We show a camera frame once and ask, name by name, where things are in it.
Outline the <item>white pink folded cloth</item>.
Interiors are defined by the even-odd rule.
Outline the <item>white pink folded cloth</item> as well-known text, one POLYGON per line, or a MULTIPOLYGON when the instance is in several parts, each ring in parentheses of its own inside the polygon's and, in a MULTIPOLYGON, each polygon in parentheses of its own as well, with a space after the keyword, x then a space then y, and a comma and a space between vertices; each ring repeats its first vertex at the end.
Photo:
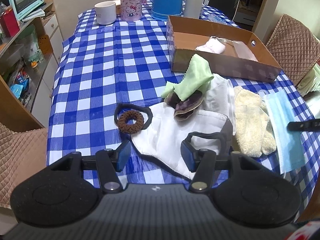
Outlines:
POLYGON ((217 38, 210 37, 204 45, 196 47, 196 50, 207 53, 222 54, 225 51, 225 48, 226 46, 217 38))

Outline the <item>quilted brown chair right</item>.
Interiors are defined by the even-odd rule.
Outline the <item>quilted brown chair right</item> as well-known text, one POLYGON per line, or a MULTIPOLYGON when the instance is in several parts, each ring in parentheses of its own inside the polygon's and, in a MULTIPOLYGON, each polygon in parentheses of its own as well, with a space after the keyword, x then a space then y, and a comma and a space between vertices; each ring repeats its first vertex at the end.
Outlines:
POLYGON ((319 40, 302 22, 283 14, 266 48, 295 86, 319 61, 319 40))

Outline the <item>light green cloth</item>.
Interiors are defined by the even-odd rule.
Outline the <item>light green cloth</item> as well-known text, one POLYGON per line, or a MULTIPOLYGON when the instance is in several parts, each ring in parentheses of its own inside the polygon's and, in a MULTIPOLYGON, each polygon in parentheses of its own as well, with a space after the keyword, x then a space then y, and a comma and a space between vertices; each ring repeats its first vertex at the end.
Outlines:
POLYGON ((201 88, 201 91, 205 91, 213 78, 208 61, 200 55, 194 54, 182 81, 180 83, 167 81, 161 97, 166 98, 174 92, 181 101, 185 101, 197 89, 201 88))

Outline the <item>brown knitted scrunchie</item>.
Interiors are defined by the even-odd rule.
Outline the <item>brown knitted scrunchie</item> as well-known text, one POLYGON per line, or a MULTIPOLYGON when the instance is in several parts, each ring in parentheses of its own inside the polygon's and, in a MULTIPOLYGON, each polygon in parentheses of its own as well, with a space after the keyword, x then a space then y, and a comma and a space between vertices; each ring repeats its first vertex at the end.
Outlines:
POLYGON ((126 134, 135 134, 142 130, 144 126, 144 118, 140 112, 136 110, 129 110, 121 114, 117 125, 121 132, 126 134))

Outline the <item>purple velvet scrunchie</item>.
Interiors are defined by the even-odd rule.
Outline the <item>purple velvet scrunchie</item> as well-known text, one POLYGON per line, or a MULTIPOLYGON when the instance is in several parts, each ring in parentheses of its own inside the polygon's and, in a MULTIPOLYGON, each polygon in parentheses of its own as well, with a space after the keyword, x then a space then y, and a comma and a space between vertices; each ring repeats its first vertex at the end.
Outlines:
POLYGON ((191 117, 191 115, 203 102, 203 93, 199 90, 196 90, 187 99, 181 101, 175 92, 171 92, 164 99, 164 102, 175 110, 174 118, 177 121, 184 121, 191 117))

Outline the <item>cream yellow towel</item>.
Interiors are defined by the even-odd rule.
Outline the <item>cream yellow towel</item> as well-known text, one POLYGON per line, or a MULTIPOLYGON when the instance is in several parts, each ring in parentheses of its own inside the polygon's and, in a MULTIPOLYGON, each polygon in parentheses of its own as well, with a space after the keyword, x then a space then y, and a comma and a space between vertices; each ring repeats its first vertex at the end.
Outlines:
POLYGON ((276 141, 266 106, 259 94, 241 86, 235 93, 235 138, 241 153, 259 158, 276 151, 276 141))

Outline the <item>quilted brown chair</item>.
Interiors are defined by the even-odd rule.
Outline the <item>quilted brown chair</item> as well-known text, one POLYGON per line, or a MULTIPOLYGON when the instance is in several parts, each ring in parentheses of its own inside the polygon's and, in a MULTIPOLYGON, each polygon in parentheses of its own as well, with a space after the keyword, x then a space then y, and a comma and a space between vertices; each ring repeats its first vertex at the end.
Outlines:
POLYGON ((1 125, 1 207, 14 188, 46 166, 48 129, 13 132, 1 125))
POLYGON ((319 40, 302 22, 283 14, 266 48, 295 86, 319 61, 319 40))

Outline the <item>white face mask black trim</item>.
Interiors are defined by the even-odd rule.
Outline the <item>white face mask black trim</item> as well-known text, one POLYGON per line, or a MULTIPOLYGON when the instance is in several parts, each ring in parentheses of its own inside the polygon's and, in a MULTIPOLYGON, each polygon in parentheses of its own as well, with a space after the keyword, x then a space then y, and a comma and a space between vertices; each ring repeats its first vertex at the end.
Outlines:
POLYGON ((225 139, 225 142, 221 143, 218 139, 193 135, 190 143, 197 150, 207 148, 218 154, 226 154, 231 146, 233 126, 223 114, 199 109, 187 120, 177 121, 174 118, 174 109, 163 102, 151 107, 119 103, 114 113, 116 125, 121 114, 129 110, 140 112, 144 118, 142 130, 129 134, 137 152, 159 160, 185 178, 193 179, 194 176, 181 156, 181 143, 189 133, 219 133, 225 139))

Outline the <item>wooden shelf cabinet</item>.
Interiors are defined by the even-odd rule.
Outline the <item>wooden shelf cabinet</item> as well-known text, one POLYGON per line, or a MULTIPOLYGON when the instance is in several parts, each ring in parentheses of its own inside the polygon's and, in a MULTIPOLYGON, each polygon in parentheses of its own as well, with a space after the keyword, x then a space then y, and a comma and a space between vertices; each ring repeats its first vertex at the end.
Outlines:
POLYGON ((62 35, 54 0, 1 44, 1 123, 15 132, 48 126, 62 35))

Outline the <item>red box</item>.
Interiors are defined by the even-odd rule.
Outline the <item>red box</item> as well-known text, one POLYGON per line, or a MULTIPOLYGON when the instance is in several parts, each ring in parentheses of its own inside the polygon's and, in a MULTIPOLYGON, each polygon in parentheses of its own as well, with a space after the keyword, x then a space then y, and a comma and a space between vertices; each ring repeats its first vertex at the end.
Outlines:
POLYGON ((18 21, 16 20, 12 8, 5 9, 1 14, 1 26, 6 37, 13 37, 20 31, 18 21))

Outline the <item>white ceramic mug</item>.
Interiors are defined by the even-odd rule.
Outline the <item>white ceramic mug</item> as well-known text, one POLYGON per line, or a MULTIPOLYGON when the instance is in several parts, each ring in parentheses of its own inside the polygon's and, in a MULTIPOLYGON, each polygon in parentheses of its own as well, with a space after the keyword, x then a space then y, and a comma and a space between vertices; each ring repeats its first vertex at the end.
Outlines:
POLYGON ((116 3, 115 1, 104 1, 97 3, 95 14, 99 25, 109 25, 116 21, 116 3))

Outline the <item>pink hello kitty cup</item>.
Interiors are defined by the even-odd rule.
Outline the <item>pink hello kitty cup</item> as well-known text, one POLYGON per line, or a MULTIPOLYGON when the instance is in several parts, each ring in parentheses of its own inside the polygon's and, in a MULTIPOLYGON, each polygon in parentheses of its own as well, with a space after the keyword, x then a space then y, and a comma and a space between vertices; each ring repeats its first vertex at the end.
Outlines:
POLYGON ((138 21, 146 0, 120 0, 120 16, 123 21, 138 21))

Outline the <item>clear plastic packaged mask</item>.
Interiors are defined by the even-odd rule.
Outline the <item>clear plastic packaged mask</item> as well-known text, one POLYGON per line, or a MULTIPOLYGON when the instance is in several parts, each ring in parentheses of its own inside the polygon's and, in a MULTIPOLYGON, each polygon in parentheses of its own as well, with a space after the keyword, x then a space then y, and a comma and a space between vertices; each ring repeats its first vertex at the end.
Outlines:
POLYGON ((258 61, 255 55, 252 53, 252 51, 248 48, 246 44, 242 41, 233 41, 226 38, 219 38, 219 40, 224 43, 232 46, 234 48, 234 51, 237 55, 237 57, 242 59, 247 59, 251 61, 258 61))

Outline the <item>white cloth mask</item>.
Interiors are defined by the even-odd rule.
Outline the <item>white cloth mask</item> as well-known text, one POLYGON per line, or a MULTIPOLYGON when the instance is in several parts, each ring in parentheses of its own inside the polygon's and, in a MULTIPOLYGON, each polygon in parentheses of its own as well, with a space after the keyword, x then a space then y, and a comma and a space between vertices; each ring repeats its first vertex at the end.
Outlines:
POLYGON ((230 79, 213 74, 213 79, 204 94, 200 109, 223 114, 229 118, 236 134, 235 93, 230 79))

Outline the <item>blue checkered tablecloth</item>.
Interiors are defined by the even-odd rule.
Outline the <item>blue checkered tablecloth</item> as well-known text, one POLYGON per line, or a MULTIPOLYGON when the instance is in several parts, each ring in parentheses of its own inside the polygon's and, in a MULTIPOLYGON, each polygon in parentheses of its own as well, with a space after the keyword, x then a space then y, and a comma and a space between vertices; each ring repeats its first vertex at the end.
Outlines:
MULTIPOLYGON (((114 123, 117 103, 149 107, 161 101, 167 81, 181 81, 182 75, 170 70, 166 22, 151 17, 151 3, 147 0, 143 17, 136 22, 118 18, 114 24, 103 26, 97 24, 94 9, 78 15, 73 36, 63 42, 62 59, 54 77, 47 165, 73 151, 94 155, 105 148, 117 148, 126 139, 114 123)), ((252 92, 275 93, 284 89, 296 120, 314 118, 283 72, 274 83, 233 78, 231 82, 252 92)), ((301 135, 306 165, 291 172, 302 192, 300 214, 310 202, 319 173, 319 133, 301 135)), ((142 159, 131 149, 129 161, 118 173, 122 183, 189 185, 179 175, 142 159)))

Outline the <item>quilted brown chair left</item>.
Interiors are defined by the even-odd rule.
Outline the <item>quilted brown chair left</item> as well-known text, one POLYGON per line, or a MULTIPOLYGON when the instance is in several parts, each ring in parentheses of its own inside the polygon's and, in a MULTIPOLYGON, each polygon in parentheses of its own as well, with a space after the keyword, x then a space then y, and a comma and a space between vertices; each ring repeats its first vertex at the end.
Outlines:
POLYGON ((1 207, 14 188, 46 166, 48 129, 13 132, 1 125, 1 207))

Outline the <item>blue surgical mask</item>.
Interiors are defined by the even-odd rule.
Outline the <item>blue surgical mask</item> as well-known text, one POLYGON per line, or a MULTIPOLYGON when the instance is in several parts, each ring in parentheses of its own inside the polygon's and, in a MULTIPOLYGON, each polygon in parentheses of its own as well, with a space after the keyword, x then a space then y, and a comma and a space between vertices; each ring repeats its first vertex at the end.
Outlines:
POLYGON ((288 130, 295 115, 285 90, 263 97, 276 142, 280 173, 291 172, 305 165, 301 133, 288 130))

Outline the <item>brown cardboard box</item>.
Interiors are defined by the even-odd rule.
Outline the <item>brown cardboard box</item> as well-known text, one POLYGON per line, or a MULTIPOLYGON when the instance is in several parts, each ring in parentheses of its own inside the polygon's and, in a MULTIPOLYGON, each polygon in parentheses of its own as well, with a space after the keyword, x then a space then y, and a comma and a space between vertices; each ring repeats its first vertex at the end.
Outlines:
POLYGON ((173 72, 186 72, 194 54, 208 61, 212 73, 222 76, 272 83, 281 72, 263 42, 245 29, 169 16, 166 35, 173 72))

